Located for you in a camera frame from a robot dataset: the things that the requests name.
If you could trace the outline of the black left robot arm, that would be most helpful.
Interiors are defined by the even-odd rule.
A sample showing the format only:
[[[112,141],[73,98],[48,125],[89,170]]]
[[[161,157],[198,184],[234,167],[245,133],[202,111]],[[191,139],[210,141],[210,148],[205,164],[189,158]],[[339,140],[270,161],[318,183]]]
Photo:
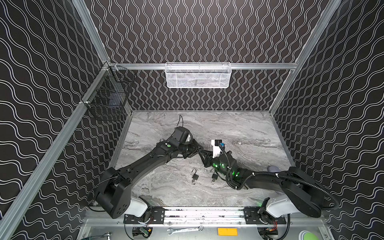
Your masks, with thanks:
[[[188,129],[176,127],[169,138],[158,142],[139,160],[118,170],[113,167],[107,169],[95,190],[95,201],[112,219],[116,219],[129,208],[132,188],[143,177],[172,159],[191,158],[203,150]]]

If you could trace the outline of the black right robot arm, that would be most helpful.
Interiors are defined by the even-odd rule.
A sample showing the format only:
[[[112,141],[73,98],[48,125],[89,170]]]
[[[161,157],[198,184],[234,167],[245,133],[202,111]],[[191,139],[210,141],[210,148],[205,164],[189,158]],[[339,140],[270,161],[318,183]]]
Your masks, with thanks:
[[[279,197],[265,198],[261,216],[278,218],[281,215],[302,213],[319,218],[322,211],[340,207],[338,199],[324,187],[296,167],[281,172],[257,172],[240,168],[231,152],[215,156],[212,151],[199,153],[205,167],[212,167],[224,176],[224,181],[236,191],[244,188],[265,189],[281,193]]]

